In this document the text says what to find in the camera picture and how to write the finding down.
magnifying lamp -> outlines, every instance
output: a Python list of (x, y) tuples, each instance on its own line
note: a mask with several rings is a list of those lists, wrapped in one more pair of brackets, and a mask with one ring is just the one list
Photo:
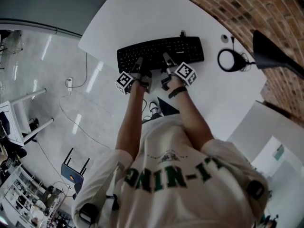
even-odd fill
[(285, 67), (304, 79), (304, 68), (258, 30), (253, 33), (253, 53), (255, 62), (249, 62), (234, 50), (222, 49), (218, 53), (218, 65), (225, 72), (243, 70), (252, 64), (256, 64), (258, 69)]

keyboard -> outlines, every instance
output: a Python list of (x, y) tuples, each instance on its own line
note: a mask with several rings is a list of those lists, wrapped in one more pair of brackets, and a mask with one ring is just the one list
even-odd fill
[(193, 63), (204, 60), (199, 37), (173, 37), (146, 41), (117, 50), (119, 73), (130, 73), (139, 57), (147, 70), (165, 69), (163, 53), (167, 52), (175, 63)]

gray floor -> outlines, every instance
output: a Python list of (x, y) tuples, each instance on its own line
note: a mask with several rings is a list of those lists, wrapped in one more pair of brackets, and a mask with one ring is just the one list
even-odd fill
[[(71, 148), (74, 148), (72, 161), (69, 164), (72, 168), (80, 171), (86, 160), (90, 158), (86, 176), (94, 162), (99, 160), (99, 156), (108, 150), (105, 146), (111, 149), (115, 146), (128, 99), (114, 85), (118, 73), (106, 65), (103, 65), (99, 71), (102, 64), (88, 55), (87, 83), (83, 87), (73, 89), (69, 97), (62, 97), (68, 94), (65, 79), (73, 77), (74, 86), (77, 86), (82, 84), (86, 77), (86, 54), (78, 48), (78, 41), (23, 31), (22, 43), (23, 51), (2, 57), (1, 67), (5, 69), (0, 71), (2, 82), (0, 100), (1, 102), (12, 100), (34, 90), (46, 88), (45, 94), (25, 103), (29, 118), (38, 118), (40, 124), (51, 117), (55, 119), (51, 125), (38, 133), (36, 139), (59, 173), (61, 164)], [(96, 77), (92, 84), (93, 74)], [(101, 144), (90, 139), (79, 128), (75, 134), (73, 133), (73, 129), (74, 131), (76, 129), (75, 124), (63, 114), (59, 101), (65, 113), (73, 121), (78, 114), (81, 115), (80, 127)], [(62, 181), (37, 143), (29, 142), (24, 149), (28, 155), (22, 159), (22, 163), (46, 186)], [(64, 188), (61, 183), (55, 186)], [(71, 198), (66, 200), (67, 205), (71, 201)]]

black wristband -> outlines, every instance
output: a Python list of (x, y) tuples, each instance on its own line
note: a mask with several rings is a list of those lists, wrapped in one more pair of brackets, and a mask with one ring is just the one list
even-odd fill
[(171, 99), (172, 97), (175, 97), (177, 94), (179, 94), (180, 92), (184, 92), (187, 91), (185, 86), (181, 86), (176, 88), (175, 90), (173, 90), (170, 94), (169, 94), (169, 99)]

power outlet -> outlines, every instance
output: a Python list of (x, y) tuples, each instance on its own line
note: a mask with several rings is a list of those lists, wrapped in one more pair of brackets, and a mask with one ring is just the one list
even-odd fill
[(67, 86), (68, 86), (68, 88), (67, 88), (67, 90), (69, 91), (69, 92), (72, 92), (72, 87), (73, 87), (73, 78), (68, 78), (67, 79)]

